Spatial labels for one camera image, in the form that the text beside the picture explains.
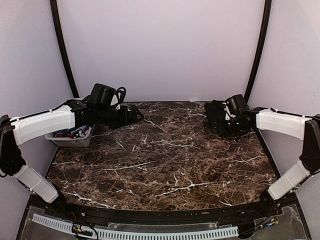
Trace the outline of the black long sleeve shirt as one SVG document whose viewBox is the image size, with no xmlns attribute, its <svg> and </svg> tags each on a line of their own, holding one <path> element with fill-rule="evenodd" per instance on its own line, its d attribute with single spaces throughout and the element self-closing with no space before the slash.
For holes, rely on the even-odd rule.
<svg viewBox="0 0 320 240">
<path fill-rule="evenodd" d="M 206 103 L 204 105 L 205 113 L 208 120 L 208 127 L 211 129 L 211 121 L 213 118 L 223 118 L 225 119 L 224 101 L 212 100 L 212 102 Z"/>
</svg>

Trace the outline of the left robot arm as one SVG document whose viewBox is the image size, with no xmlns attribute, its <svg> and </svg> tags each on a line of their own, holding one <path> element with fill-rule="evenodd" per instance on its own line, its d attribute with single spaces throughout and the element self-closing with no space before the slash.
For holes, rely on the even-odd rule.
<svg viewBox="0 0 320 240">
<path fill-rule="evenodd" d="M 82 126 L 106 125 L 111 130 L 136 124 L 144 115 L 136 105 L 125 105 L 125 87 L 96 83 L 89 95 L 68 99 L 59 106 L 24 116 L 0 118 L 0 176 L 13 177 L 60 218 L 71 213 L 61 191 L 23 158 L 20 147 L 53 132 Z"/>
</svg>

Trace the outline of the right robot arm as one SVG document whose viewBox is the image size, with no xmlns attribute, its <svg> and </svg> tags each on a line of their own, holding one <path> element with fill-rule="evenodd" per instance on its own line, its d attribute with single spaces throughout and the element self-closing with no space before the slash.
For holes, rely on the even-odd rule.
<svg viewBox="0 0 320 240">
<path fill-rule="evenodd" d="M 208 127 L 225 138 L 240 138 L 249 130 L 261 134 L 281 176 L 255 205 L 255 213 L 266 217 L 275 201 L 298 189 L 320 172 L 320 116 L 280 111 L 247 104 L 242 94 L 204 105 Z"/>
</svg>

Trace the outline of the blue clothes in basket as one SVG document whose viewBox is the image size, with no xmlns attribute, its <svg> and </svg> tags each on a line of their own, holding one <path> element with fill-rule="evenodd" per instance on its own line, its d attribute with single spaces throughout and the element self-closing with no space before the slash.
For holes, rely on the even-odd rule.
<svg viewBox="0 0 320 240">
<path fill-rule="evenodd" d="M 89 130 L 91 129 L 92 128 L 89 125 L 84 125 L 78 128 L 71 128 L 71 129 L 52 132 L 49 134 L 49 137 L 70 138 L 70 139 L 82 138 L 82 137 L 85 137 L 89 133 Z"/>
</svg>

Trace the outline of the grey plastic laundry basket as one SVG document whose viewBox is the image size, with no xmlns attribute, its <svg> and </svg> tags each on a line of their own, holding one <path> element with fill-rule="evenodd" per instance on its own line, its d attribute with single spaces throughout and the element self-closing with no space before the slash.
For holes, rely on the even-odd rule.
<svg viewBox="0 0 320 240">
<path fill-rule="evenodd" d="M 92 127 L 84 125 L 78 128 L 49 133 L 44 137 L 58 147 L 88 147 L 91 142 L 92 132 Z"/>
</svg>

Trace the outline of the black front rail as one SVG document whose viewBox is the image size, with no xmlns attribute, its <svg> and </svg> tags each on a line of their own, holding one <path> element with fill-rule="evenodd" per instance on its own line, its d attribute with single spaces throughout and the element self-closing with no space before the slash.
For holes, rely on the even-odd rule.
<svg viewBox="0 0 320 240">
<path fill-rule="evenodd" d="M 220 224 L 242 224 L 262 217 L 257 211 L 257 202 L 239 206 L 183 211 L 137 211 L 117 210 L 66 203 L 78 221 L 106 226 L 109 223 L 173 225 L 218 222 Z"/>
</svg>

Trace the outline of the right black frame post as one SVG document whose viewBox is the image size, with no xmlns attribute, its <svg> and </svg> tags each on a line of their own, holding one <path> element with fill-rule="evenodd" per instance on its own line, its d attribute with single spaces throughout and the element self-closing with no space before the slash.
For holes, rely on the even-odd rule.
<svg viewBox="0 0 320 240">
<path fill-rule="evenodd" d="M 268 26 L 269 26 L 269 20 L 270 20 L 270 15 L 271 15 L 271 7 L 272 7 L 272 0 L 265 0 L 264 1 L 264 8 L 263 8 L 263 14 L 262 14 L 262 20 L 261 20 L 261 26 L 260 26 L 260 31 L 259 31 L 259 37 L 257 41 L 257 47 L 252 63 L 252 68 L 250 71 L 248 83 L 245 89 L 244 93 L 244 100 L 248 103 L 250 100 L 251 93 L 254 88 L 255 80 L 258 74 L 263 50 L 264 50 L 264 45 L 265 45 L 265 40 L 267 36 L 267 31 L 268 31 Z"/>
</svg>

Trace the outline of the black frame post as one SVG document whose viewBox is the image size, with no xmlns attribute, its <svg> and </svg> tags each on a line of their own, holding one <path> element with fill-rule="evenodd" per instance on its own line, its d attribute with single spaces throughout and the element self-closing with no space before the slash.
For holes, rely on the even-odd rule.
<svg viewBox="0 0 320 240">
<path fill-rule="evenodd" d="M 264 1 L 264 8 L 263 8 L 263 14 L 262 14 L 262 20 L 261 20 L 261 26 L 260 26 L 260 31 L 259 31 L 259 37 L 257 41 L 257 47 L 252 63 L 252 68 L 250 71 L 248 83 L 245 89 L 244 93 L 244 100 L 248 103 L 250 100 L 251 93 L 254 88 L 255 80 L 258 74 L 263 50 L 264 50 L 264 45 L 265 45 L 265 40 L 267 36 L 267 31 L 268 31 L 268 26 L 269 26 L 269 20 L 270 20 L 270 15 L 271 15 L 271 7 L 272 7 L 272 0 L 265 0 Z"/>
<path fill-rule="evenodd" d="M 63 67 L 65 70 L 65 74 L 67 77 L 68 85 L 70 87 L 72 96 L 74 98 L 79 98 L 80 97 L 79 91 L 76 86 L 76 81 L 74 79 L 74 75 L 72 72 L 72 68 L 71 68 L 71 64 L 69 61 L 69 56 L 67 53 L 67 48 L 66 48 L 66 44 L 65 44 L 65 40 L 64 40 L 63 29 L 62 29 L 59 9 L 58 9 L 58 1 L 57 0 L 50 0 L 49 3 L 50 3 L 50 8 L 51 8 L 51 15 L 52 15 L 52 20 L 53 20 L 56 40 L 58 43 L 58 48 L 59 48 L 61 60 L 63 63 Z"/>
</svg>

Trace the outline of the left black frame post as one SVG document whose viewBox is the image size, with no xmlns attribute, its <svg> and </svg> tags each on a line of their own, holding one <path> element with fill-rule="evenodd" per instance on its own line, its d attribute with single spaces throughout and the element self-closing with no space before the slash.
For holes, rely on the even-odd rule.
<svg viewBox="0 0 320 240">
<path fill-rule="evenodd" d="M 62 29 L 59 9 L 58 9 L 58 1 L 57 0 L 50 0 L 49 3 L 50 3 L 50 8 L 51 8 L 51 15 L 52 15 L 52 20 L 53 20 L 56 40 L 58 43 L 58 48 L 59 48 L 61 60 L 63 63 L 63 67 L 65 70 L 65 74 L 67 77 L 68 85 L 70 87 L 72 96 L 74 98 L 79 98 L 80 97 L 79 91 L 76 86 L 76 81 L 74 79 L 74 75 L 72 72 L 72 68 L 71 68 L 71 64 L 69 61 L 69 56 L 67 53 L 67 48 L 66 48 L 66 44 L 65 44 L 65 40 L 64 40 L 63 29 Z"/>
</svg>

